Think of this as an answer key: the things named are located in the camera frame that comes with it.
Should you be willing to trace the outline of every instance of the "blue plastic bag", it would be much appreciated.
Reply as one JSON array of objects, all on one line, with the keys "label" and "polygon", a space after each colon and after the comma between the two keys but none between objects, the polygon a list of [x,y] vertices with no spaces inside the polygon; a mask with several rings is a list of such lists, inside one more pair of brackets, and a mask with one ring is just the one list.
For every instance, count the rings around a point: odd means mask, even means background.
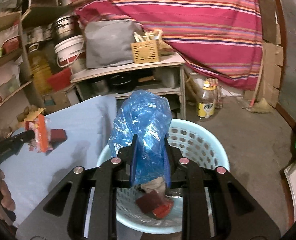
[{"label": "blue plastic bag", "polygon": [[119,109],[108,144],[115,157],[120,148],[131,145],[134,134],[138,135],[135,185],[164,175],[164,160],[168,160],[164,138],[170,123],[168,100],[146,90],[133,92]]}]

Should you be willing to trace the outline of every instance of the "metal screw cap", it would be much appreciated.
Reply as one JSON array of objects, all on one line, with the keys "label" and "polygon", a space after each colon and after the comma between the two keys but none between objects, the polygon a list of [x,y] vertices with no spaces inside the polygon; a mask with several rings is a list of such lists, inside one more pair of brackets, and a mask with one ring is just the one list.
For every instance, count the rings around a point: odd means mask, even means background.
[{"label": "metal screw cap", "polygon": [[224,167],[218,167],[216,170],[219,174],[225,174],[226,173],[226,169]]},{"label": "metal screw cap", "polygon": [[112,164],[119,164],[121,162],[121,159],[118,157],[114,157],[111,159]]},{"label": "metal screw cap", "polygon": [[81,166],[75,167],[75,168],[73,169],[73,172],[76,173],[76,174],[80,174],[80,173],[82,173],[83,171],[84,171],[84,168],[81,167]]},{"label": "metal screw cap", "polygon": [[189,159],[188,159],[188,158],[180,158],[180,159],[179,159],[179,162],[180,162],[181,164],[188,164]]}]

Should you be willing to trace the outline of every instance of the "wooden crate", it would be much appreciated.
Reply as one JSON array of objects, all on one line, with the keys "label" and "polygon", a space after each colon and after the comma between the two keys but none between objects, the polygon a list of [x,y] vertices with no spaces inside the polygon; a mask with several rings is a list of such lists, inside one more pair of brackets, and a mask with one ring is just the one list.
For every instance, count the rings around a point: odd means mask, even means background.
[{"label": "wooden crate", "polygon": [[157,40],[131,43],[132,55],[135,64],[159,62]]}]

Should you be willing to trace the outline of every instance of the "gray bag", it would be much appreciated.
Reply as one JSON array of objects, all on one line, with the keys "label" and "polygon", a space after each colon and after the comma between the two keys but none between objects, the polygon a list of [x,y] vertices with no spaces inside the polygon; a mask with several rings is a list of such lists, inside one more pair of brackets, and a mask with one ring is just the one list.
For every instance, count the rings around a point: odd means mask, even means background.
[{"label": "gray bag", "polygon": [[130,44],[134,32],[142,33],[131,20],[90,22],[85,29],[86,67],[103,68],[133,63]]}]

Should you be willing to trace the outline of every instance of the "yellow bottle label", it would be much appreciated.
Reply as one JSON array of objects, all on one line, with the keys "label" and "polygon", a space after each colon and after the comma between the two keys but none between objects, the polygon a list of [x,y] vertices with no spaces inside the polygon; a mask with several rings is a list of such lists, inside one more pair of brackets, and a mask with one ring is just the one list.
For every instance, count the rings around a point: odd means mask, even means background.
[{"label": "yellow bottle label", "polygon": [[198,103],[198,116],[199,117],[211,117],[214,114],[215,110],[215,104],[210,103],[210,104],[202,104]]}]

